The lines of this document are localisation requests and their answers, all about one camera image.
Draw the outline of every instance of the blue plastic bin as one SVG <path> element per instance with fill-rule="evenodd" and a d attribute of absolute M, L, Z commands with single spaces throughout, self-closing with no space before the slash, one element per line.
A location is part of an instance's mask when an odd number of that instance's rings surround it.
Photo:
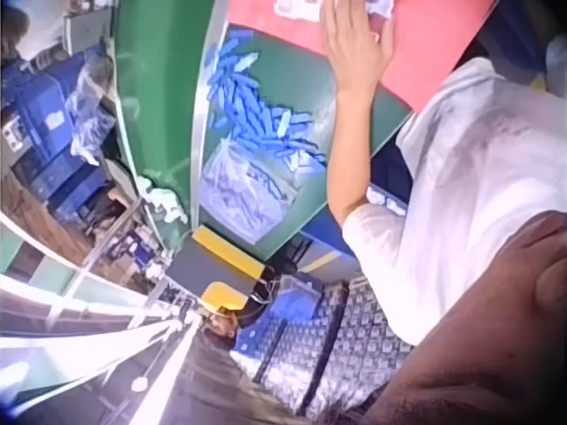
<path fill-rule="evenodd" d="M 81 157 L 74 157 L 69 149 L 65 149 L 29 184 L 28 189 L 38 201 L 47 202 L 84 164 Z"/>

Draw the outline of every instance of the white shirt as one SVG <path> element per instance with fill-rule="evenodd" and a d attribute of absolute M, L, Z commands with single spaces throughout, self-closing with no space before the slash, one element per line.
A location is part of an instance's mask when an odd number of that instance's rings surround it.
<path fill-rule="evenodd" d="M 32 60 L 42 50 L 61 42 L 66 14 L 63 0 L 7 0 L 6 3 L 29 18 L 29 29 L 16 46 L 24 60 Z"/>
<path fill-rule="evenodd" d="M 566 106 L 477 58 L 400 131 L 407 216 L 366 204 L 343 237 L 401 339 L 419 344 L 532 216 L 567 212 Z"/>

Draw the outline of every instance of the fluorescent light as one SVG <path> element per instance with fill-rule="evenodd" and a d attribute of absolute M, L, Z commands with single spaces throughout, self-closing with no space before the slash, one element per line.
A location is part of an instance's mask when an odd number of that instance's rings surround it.
<path fill-rule="evenodd" d="M 200 320 L 194 320 L 183 340 L 179 343 L 171 358 L 159 374 L 138 408 L 130 425 L 159 425 L 167 401 L 174 388 L 175 379 L 189 352 L 193 337 L 197 333 Z"/>

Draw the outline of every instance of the clear plastic bag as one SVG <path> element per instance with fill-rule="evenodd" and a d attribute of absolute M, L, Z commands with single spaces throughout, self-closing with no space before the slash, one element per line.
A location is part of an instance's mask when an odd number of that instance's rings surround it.
<path fill-rule="evenodd" d="M 296 196 L 288 182 L 229 139 L 207 161 L 200 183 L 203 207 L 251 244 L 284 219 Z"/>
<path fill-rule="evenodd" d="M 92 54 L 79 73 L 77 89 L 66 100 L 66 108 L 74 119 L 71 154 L 82 156 L 93 166 L 99 165 L 95 156 L 116 121 L 98 106 L 110 87 L 112 75 L 112 61 Z"/>

